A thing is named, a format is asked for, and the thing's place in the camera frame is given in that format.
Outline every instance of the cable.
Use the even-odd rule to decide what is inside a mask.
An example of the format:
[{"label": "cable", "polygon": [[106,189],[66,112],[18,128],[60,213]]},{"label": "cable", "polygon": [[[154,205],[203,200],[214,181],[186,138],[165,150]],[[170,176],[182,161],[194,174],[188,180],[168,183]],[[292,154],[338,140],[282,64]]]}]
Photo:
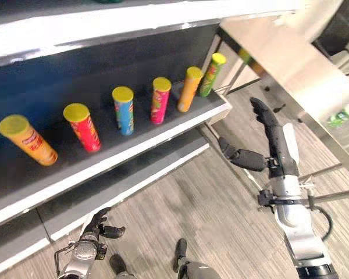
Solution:
[{"label": "cable", "polygon": [[322,237],[322,241],[326,241],[328,239],[328,237],[330,236],[330,234],[332,233],[332,230],[333,230],[333,221],[332,221],[331,215],[327,211],[325,211],[324,208],[322,208],[322,207],[320,207],[318,205],[313,206],[313,208],[311,210],[312,211],[318,210],[327,219],[328,230],[327,230],[326,234]]}]

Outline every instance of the yellow pringles can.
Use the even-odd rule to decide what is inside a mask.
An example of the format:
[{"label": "yellow pringles can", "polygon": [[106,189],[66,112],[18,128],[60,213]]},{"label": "yellow pringles can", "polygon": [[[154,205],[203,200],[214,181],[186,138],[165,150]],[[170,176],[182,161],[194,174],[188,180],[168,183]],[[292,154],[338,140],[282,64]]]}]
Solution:
[{"label": "yellow pringles can", "polygon": [[1,120],[0,133],[43,166],[50,166],[57,161],[57,152],[22,115],[9,115]]},{"label": "yellow pringles can", "polygon": [[192,66],[186,70],[184,88],[177,103],[177,109],[179,111],[186,112],[189,110],[202,77],[202,70],[198,67]]}]

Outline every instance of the can label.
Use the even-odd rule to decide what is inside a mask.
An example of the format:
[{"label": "can label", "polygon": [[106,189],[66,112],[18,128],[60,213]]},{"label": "can label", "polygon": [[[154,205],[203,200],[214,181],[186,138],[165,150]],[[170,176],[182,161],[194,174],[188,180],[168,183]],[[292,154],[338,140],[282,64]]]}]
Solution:
[{"label": "can label", "polygon": [[167,109],[168,97],[169,91],[159,91],[154,89],[151,105],[151,121],[154,124],[163,123]]},{"label": "can label", "polygon": [[80,122],[70,122],[76,136],[87,152],[96,152],[101,148],[97,131],[94,128],[91,116]]},{"label": "can label", "polygon": [[133,101],[120,103],[114,101],[117,127],[123,135],[130,135],[134,130]]},{"label": "can label", "polygon": [[57,153],[44,141],[42,136],[29,127],[19,145],[27,154],[43,166],[50,166],[57,161]]},{"label": "can label", "polygon": [[187,112],[193,102],[195,93],[200,82],[200,78],[191,78],[186,76],[184,88],[182,89],[181,97],[177,104],[177,109],[181,112]]},{"label": "can label", "polygon": [[209,95],[220,69],[221,65],[219,64],[216,64],[214,62],[211,62],[209,64],[208,70],[203,79],[202,86],[199,90],[201,96],[206,97]]}]

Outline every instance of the pringles can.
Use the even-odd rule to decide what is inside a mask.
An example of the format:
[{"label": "pringles can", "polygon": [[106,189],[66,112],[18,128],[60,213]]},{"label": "pringles can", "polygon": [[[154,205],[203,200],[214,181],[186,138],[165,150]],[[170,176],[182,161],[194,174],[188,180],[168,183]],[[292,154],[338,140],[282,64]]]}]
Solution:
[{"label": "pringles can", "polygon": [[114,99],[117,127],[122,135],[133,133],[133,91],[129,87],[116,87],[112,93]]},{"label": "pringles can", "polygon": [[0,133],[43,166],[57,161],[57,152],[22,115],[9,115],[0,122]]},{"label": "pringles can", "polygon": [[172,83],[165,77],[157,77],[153,80],[152,86],[151,122],[154,124],[162,124]]},{"label": "pringles can", "polygon": [[70,123],[77,138],[87,152],[96,152],[101,148],[97,131],[94,128],[91,114],[86,105],[71,103],[63,110],[63,116]]},{"label": "pringles can", "polygon": [[221,53],[212,54],[212,60],[209,63],[207,72],[204,75],[202,85],[200,86],[199,94],[202,97],[207,97],[215,83],[216,77],[220,72],[222,65],[226,63],[226,57]]},{"label": "pringles can", "polygon": [[202,70],[198,67],[193,66],[186,70],[184,88],[177,103],[177,109],[179,111],[186,112],[189,110],[202,77]]}]

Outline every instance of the green pringles can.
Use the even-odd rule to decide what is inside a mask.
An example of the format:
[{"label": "green pringles can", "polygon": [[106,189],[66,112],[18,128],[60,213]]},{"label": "green pringles can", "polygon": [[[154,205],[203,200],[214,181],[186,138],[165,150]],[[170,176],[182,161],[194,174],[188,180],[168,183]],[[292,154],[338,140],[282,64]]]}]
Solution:
[{"label": "green pringles can", "polygon": [[226,57],[221,53],[212,54],[211,62],[208,66],[207,72],[204,75],[202,85],[199,89],[199,94],[202,97],[207,97],[215,83],[216,77],[220,72],[221,67],[226,63]]}]

